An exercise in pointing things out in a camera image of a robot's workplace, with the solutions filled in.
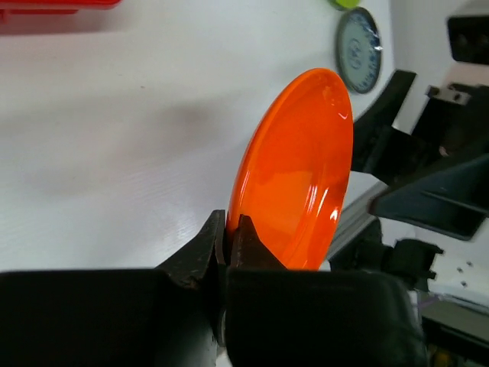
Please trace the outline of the orange plate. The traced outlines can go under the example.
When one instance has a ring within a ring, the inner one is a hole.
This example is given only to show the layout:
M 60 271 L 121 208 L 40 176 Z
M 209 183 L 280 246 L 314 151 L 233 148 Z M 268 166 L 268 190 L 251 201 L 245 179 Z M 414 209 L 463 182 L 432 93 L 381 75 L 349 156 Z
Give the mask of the orange plate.
M 325 68 L 300 74 L 272 102 L 241 159 L 228 207 L 289 269 L 320 268 L 340 220 L 351 171 L 354 122 L 348 90 Z

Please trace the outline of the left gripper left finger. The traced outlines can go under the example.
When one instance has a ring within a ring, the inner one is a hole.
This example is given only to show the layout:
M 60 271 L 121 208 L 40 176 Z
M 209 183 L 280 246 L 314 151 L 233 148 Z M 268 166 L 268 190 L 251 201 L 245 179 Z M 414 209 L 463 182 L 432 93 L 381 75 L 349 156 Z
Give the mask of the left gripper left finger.
M 155 268 L 6 271 L 3 366 L 214 366 L 225 213 Z

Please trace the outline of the aluminium frame rail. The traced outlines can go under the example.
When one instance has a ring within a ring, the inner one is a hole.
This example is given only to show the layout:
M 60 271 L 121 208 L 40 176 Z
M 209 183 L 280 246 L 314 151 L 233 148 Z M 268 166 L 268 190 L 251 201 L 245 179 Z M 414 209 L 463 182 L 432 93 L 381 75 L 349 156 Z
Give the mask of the aluminium frame rail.
M 369 213 L 371 201 L 386 187 L 384 183 L 376 183 L 343 210 L 325 260 L 330 260 L 374 221 L 374 216 Z

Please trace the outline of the blue white patterned plate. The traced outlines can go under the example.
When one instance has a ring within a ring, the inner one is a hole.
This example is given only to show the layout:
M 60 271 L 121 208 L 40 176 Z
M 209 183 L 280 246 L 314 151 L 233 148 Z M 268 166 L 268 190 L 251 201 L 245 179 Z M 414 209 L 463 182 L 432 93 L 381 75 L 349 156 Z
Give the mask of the blue white patterned plate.
M 344 13 L 335 32 L 338 74 L 348 90 L 369 93 L 381 74 L 383 47 L 371 13 L 355 7 Z

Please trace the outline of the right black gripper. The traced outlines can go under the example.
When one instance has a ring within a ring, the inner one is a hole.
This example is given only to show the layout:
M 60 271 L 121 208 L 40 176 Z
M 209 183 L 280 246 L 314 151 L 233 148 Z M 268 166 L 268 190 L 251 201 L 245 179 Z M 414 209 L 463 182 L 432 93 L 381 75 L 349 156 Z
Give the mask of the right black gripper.
M 394 128 L 416 74 L 395 70 L 355 121 L 351 170 L 394 184 L 369 212 L 468 241 L 488 218 L 488 87 L 429 86 L 412 135 Z

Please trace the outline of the red plastic bin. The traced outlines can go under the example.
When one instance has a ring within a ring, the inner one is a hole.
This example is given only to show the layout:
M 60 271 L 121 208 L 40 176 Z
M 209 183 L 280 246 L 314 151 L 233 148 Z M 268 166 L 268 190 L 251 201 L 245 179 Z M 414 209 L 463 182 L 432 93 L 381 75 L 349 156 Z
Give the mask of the red plastic bin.
M 79 10 L 109 10 L 121 0 L 1 0 L 1 23 L 12 15 L 73 15 Z

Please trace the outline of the green plate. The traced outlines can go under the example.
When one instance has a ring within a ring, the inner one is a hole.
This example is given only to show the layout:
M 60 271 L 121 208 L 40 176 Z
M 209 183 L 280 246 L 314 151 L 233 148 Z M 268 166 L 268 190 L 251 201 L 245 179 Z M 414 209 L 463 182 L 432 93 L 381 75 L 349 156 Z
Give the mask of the green plate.
M 361 0 L 329 0 L 331 5 L 339 11 L 348 11 L 360 5 Z

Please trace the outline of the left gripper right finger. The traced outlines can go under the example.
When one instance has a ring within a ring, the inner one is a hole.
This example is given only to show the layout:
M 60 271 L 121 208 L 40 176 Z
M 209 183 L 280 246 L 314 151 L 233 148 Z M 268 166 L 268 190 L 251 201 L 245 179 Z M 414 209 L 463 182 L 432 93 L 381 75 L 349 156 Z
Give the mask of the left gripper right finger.
M 248 216 L 235 231 L 225 295 L 225 345 L 234 366 L 428 363 L 401 281 L 365 271 L 286 269 Z

